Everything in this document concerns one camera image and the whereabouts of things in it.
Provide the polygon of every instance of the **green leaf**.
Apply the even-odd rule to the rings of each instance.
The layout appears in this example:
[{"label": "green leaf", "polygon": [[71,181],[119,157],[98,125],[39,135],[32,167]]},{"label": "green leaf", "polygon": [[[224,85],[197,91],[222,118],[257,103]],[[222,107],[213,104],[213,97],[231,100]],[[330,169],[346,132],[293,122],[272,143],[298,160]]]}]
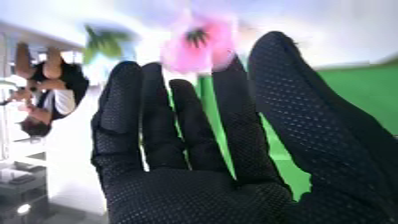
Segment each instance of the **green leaf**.
[{"label": "green leaf", "polygon": [[115,40],[108,39],[106,41],[101,42],[99,52],[110,58],[121,57],[121,46],[119,46]]}]

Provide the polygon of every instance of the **hand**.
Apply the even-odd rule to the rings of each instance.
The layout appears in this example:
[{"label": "hand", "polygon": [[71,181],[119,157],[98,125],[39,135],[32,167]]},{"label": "hand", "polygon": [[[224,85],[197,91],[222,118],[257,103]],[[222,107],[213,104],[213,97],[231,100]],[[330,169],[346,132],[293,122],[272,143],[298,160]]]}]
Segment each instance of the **hand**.
[{"label": "hand", "polygon": [[66,89],[66,82],[60,79],[48,79],[37,85],[37,90]]},{"label": "hand", "polygon": [[[229,98],[220,101],[238,180],[227,171],[190,83],[183,80],[170,82],[183,141],[174,127],[160,65],[149,64],[140,69],[135,63],[124,62],[112,71],[92,119],[92,163],[112,223],[122,223],[122,220],[130,220],[128,223],[272,223],[279,219],[291,192],[266,154],[265,133],[238,61],[234,69],[231,74],[227,71],[215,76],[220,82],[233,80],[227,90],[233,89],[238,97],[234,104],[227,103]],[[151,172],[142,170],[140,111]]]},{"label": "hand", "polygon": [[[337,129],[341,120],[337,114],[329,116],[332,111],[318,101],[313,83],[300,81],[304,75],[316,77],[316,74],[311,69],[304,71],[295,67],[305,64],[297,49],[286,50],[293,42],[272,33],[259,44],[249,64],[257,108],[265,111],[295,163],[313,175],[311,193],[304,194],[298,202],[293,201],[268,156],[238,59],[227,69],[213,73],[236,179],[227,172],[192,85],[179,80],[170,82],[174,113],[160,65],[149,64],[140,68],[133,62],[124,62],[110,74],[92,118],[92,164],[108,202],[110,223],[394,223],[396,210],[385,197],[392,188],[384,188],[387,185],[376,176],[378,169],[368,163],[366,148],[350,137],[353,131]],[[311,107],[307,113],[302,112],[305,107]],[[142,169],[140,131],[149,172]],[[327,136],[341,136],[339,131],[345,136],[337,143],[334,139],[321,140],[325,133]]]},{"label": "hand", "polygon": [[9,101],[10,100],[16,100],[16,101],[30,100],[30,98],[32,98],[32,92],[28,91],[28,89],[19,89],[12,93],[10,98],[9,98]]}]

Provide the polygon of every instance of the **white wall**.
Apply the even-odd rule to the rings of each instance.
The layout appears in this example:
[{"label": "white wall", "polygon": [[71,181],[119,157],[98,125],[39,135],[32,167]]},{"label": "white wall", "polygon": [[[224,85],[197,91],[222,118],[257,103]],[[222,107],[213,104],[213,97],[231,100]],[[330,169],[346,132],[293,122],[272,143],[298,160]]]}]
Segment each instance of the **white wall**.
[{"label": "white wall", "polygon": [[96,214],[105,212],[105,198],[90,165],[90,118],[99,89],[90,89],[78,110],[53,122],[46,138],[48,194],[51,203]]}]

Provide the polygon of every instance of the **floor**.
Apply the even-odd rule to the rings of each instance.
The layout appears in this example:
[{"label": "floor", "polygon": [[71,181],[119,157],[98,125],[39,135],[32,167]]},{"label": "floor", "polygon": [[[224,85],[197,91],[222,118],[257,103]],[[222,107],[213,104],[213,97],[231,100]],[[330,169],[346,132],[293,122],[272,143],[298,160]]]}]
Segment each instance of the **floor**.
[{"label": "floor", "polygon": [[73,217],[71,215],[57,214],[50,217],[50,219],[44,221],[42,224],[105,224],[105,223],[106,223],[105,221],[103,222],[92,221],[78,217]]}]

